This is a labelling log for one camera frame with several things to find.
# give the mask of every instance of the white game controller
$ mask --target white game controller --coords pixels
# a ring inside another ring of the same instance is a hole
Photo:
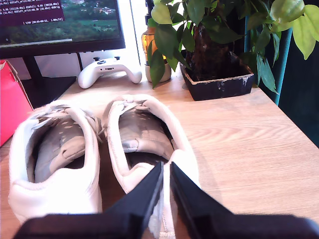
[[[94,60],[95,62],[85,67],[78,76],[78,84],[83,89],[91,87],[99,77],[119,71],[125,71],[133,83],[138,84],[141,82],[142,73],[139,64],[125,62],[120,60],[119,57],[104,60],[94,57]]]

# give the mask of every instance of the sneaker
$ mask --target sneaker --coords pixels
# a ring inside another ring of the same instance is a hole
[[[37,109],[19,125],[10,146],[8,200],[21,223],[102,211],[99,128],[89,112],[64,101]]]
[[[172,161],[198,186],[198,167],[187,137],[173,113],[149,95],[124,95],[106,107],[102,126],[108,140],[115,176],[125,193],[129,193],[163,161],[163,192],[149,222],[156,238],[175,238],[172,212],[175,205],[170,193]]]

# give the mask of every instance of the monitor screen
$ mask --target monitor screen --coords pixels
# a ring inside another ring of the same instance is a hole
[[[123,48],[117,43],[122,38],[116,0],[0,0],[5,55],[35,47],[42,49],[35,55]]]

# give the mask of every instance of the wooden desk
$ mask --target wooden desk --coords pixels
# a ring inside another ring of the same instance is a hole
[[[319,149],[260,90],[226,99],[194,102],[177,72],[152,90],[145,80],[99,79],[82,90],[77,83],[61,97],[100,117],[106,104],[122,94],[150,94],[180,120],[197,157],[202,188],[235,213],[288,213],[319,223]],[[1,148],[1,238],[19,224],[8,203],[8,147]],[[103,206],[123,195],[101,146]]]

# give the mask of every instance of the red shopping bag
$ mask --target red shopping bag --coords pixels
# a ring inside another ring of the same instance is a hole
[[[0,60],[0,146],[33,111],[23,85],[12,65]]]

